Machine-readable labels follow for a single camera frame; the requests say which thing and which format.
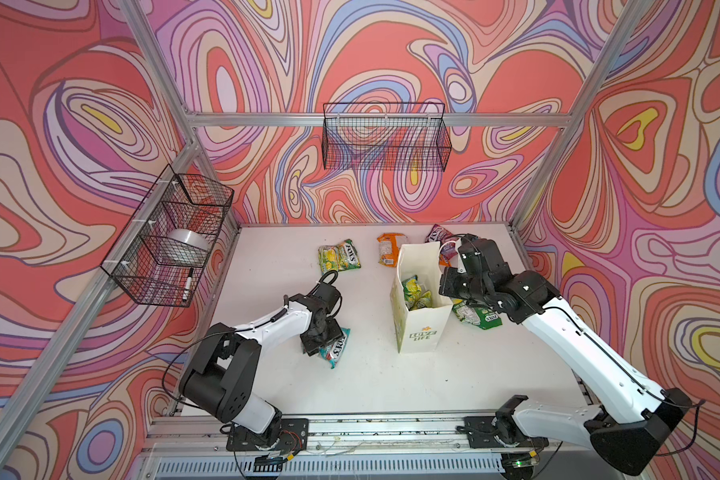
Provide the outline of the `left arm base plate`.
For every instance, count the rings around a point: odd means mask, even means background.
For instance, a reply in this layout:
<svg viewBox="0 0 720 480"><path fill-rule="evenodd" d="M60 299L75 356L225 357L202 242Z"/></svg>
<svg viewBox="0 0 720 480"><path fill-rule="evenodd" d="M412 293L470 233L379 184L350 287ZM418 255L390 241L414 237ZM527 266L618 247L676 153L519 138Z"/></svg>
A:
<svg viewBox="0 0 720 480"><path fill-rule="evenodd" d="M263 433L237 424L225 425L220 431L227 435L226 450L229 452L298 453L308 446L309 419L276 418Z"/></svg>

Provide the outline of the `teal Fox's candy bag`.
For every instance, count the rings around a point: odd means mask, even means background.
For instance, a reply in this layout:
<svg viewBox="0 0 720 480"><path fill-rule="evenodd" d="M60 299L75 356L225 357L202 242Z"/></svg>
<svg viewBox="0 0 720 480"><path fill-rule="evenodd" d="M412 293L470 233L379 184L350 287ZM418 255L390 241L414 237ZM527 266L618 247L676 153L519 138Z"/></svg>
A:
<svg viewBox="0 0 720 480"><path fill-rule="evenodd" d="M341 331L342 335L340 338L319 349L321 358L326 360L332 369L337 367L351 335L349 328L342 328Z"/></svg>

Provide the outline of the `white paper bag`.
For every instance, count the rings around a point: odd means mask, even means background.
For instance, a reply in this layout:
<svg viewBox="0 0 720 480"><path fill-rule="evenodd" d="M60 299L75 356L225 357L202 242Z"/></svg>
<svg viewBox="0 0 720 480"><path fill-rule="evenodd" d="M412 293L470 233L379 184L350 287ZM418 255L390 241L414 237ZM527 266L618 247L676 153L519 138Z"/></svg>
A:
<svg viewBox="0 0 720 480"><path fill-rule="evenodd" d="M400 354L434 351L452 313L453 302L439 293L440 244L401 246L390 299Z"/></svg>

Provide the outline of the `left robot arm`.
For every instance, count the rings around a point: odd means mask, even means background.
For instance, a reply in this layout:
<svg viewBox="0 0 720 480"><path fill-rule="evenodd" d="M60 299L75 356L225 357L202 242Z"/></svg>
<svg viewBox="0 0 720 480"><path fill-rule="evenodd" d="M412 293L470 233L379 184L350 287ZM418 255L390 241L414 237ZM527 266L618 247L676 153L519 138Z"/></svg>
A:
<svg viewBox="0 0 720 480"><path fill-rule="evenodd" d="M259 361L292 338L309 356L343 338L337 322L342 295L334 286L338 275L327 271L308 293L286 295L279 309L252 322L213 325L189 359L179 394L218 421L272 443L281 432L282 413L253 393Z"/></svg>

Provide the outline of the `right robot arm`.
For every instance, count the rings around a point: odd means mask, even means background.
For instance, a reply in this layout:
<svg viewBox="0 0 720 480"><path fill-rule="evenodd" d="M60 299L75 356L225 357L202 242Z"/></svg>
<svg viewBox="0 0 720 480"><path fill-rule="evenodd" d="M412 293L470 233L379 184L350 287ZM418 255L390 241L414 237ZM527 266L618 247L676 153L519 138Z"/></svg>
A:
<svg viewBox="0 0 720 480"><path fill-rule="evenodd" d="M561 407L515 395L473 436L489 435L507 447L555 439L595 451L623 474L640 475L694 408L691 399L627 362L545 277L533 270L513 273L495 241L472 234L451 241L457 264L444 269L440 294L505 314L556 352L598 400L587 407Z"/></svg>

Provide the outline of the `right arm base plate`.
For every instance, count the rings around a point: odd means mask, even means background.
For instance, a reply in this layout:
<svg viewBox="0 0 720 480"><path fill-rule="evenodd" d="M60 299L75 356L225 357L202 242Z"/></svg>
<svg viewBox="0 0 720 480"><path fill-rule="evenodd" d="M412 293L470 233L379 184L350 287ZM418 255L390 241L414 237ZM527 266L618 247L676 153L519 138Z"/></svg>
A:
<svg viewBox="0 0 720 480"><path fill-rule="evenodd" d="M493 415L464 417L463 423L456 426L456 432L467 437L472 449L529 447L543 450L549 446L549 440L524 434L513 419L517 407L527 400L526 395L514 395Z"/></svg>

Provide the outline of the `yellow-green Fox's bag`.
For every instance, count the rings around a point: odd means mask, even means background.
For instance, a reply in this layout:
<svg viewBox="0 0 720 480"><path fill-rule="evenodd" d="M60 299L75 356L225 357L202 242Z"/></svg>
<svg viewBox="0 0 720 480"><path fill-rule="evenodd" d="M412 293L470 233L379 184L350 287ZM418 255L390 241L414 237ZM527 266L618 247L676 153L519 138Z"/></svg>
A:
<svg viewBox="0 0 720 480"><path fill-rule="evenodd" d="M318 263L322 273L331 270L347 271L361 268L361 262L354 243L346 239L335 245L318 248Z"/></svg>
<svg viewBox="0 0 720 480"><path fill-rule="evenodd" d="M403 288L404 302L409 311L416 311L433 307L432 293L413 275L401 282Z"/></svg>

